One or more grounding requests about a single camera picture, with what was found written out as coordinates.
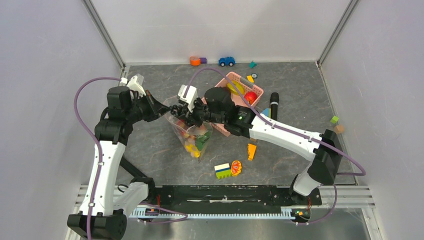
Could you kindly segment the yellow star fruit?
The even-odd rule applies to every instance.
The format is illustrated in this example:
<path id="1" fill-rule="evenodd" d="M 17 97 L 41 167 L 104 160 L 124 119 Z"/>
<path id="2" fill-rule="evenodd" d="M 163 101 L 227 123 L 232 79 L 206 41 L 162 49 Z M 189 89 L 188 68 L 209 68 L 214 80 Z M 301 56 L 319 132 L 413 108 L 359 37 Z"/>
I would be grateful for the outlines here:
<path id="1" fill-rule="evenodd" d="M 236 96 L 244 96 L 245 90 L 243 86 L 236 80 L 232 80 L 226 84 L 226 87 L 229 89 L 230 93 Z"/>

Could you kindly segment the small red apple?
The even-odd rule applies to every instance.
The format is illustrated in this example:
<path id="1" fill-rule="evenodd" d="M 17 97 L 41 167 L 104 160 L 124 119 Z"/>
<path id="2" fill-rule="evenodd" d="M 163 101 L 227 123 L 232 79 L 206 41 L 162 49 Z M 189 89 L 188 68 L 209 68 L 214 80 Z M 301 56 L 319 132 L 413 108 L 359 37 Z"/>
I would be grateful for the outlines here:
<path id="1" fill-rule="evenodd" d="M 249 91 L 244 95 L 244 99 L 248 101 L 249 104 L 253 105 L 253 103 L 257 100 L 258 95 L 253 92 Z"/>

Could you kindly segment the green white bok choy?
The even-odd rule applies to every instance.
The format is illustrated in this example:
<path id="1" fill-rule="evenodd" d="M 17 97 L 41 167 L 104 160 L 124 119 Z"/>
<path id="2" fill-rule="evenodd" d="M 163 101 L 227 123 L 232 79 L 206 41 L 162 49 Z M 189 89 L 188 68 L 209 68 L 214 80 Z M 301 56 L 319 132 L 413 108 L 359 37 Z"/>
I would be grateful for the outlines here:
<path id="1" fill-rule="evenodd" d="M 195 146 L 200 152 L 204 149 L 211 135 L 212 135 L 212 131 L 205 131 L 202 134 L 196 134 L 194 136 Z"/>

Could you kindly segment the clear zip top bag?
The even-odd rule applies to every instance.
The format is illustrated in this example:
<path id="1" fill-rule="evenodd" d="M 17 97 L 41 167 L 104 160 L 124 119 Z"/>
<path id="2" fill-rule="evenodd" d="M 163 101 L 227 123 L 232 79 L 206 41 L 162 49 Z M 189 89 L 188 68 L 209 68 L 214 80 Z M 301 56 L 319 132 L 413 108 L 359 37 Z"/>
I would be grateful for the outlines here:
<path id="1" fill-rule="evenodd" d="M 196 127 L 195 125 L 187 126 L 183 121 L 171 115 L 170 112 L 165 114 L 165 118 L 172 126 L 174 133 L 180 140 L 184 149 L 191 157 L 200 161 L 213 133 L 211 124 L 205 122 L 200 127 Z"/>

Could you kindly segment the red lychee bunch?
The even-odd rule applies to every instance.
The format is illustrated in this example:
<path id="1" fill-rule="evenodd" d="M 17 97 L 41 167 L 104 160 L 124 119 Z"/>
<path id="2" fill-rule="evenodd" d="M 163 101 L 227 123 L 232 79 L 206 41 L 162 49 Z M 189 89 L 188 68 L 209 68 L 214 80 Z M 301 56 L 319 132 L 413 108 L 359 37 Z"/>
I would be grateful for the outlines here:
<path id="1" fill-rule="evenodd" d="M 195 135 L 199 135 L 199 128 L 195 125 L 188 126 L 183 121 L 178 120 L 177 126 L 179 127 L 179 133 L 184 139 L 195 138 Z"/>

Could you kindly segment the black grape bunch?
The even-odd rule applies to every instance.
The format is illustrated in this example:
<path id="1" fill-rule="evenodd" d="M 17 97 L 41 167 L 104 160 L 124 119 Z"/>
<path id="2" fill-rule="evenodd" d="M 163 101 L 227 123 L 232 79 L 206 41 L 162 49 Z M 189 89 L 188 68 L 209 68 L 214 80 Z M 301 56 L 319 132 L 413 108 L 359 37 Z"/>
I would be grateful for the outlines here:
<path id="1" fill-rule="evenodd" d="M 188 116 L 190 115 L 189 109 L 186 105 L 171 105 L 169 107 L 170 109 L 170 114 L 174 117 L 176 117 L 177 119 L 186 122 L 189 120 Z"/>

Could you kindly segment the yellow lemon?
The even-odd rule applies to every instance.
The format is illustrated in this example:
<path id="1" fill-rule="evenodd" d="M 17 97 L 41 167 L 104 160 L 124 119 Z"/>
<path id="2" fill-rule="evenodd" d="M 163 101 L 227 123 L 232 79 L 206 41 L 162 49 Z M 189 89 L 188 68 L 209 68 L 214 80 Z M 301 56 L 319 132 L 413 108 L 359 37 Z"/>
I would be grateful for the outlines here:
<path id="1" fill-rule="evenodd" d="M 201 155 L 201 152 L 198 150 L 195 144 L 192 144 L 188 141 L 184 142 L 184 148 L 185 150 L 190 154 L 193 158 L 199 158 Z"/>

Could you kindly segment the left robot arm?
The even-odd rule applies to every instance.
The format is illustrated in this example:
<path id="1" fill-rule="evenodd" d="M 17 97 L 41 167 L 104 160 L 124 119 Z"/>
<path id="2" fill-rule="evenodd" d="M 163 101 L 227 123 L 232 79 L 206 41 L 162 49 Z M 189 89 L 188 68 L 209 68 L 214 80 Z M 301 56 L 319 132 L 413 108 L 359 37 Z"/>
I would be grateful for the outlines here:
<path id="1" fill-rule="evenodd" d="M 152 178 L 136 177 L 118 198 L 114 198 L 115 183 L 133 125 L 157 120 L 169 107 L 148 90 L 138 92 L 127 86 L 111 88 L 107 104 L 94 128 L 94 163 L 86 195 L 78 213 L 67 219 L 67 226 L 88 240 L 122 239 L 137 205 L 157 198 Z"/>

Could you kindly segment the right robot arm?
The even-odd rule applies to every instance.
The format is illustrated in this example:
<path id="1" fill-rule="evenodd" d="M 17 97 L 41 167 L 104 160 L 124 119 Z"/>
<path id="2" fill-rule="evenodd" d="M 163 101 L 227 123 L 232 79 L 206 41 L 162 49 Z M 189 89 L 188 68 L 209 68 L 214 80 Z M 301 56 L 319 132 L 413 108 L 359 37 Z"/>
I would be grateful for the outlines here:
<path id="1" fill-rule="evenodd" d="M 308 160 L 308 167 L 295 177 L 288 191 L 293 203 L 302 204 L 314 189 L 334 184 L 342 160 L 342 147 L 334 131 L 319 133 L 283 124 L 251 106 L 237 105 L 223 87 L 208 89 L 200 99 L 195 87 L 182 85 L 177 100 L 170 112 L 190 127 L 206 122 L 222 124 L 234 136 L 272 143 Z"/>

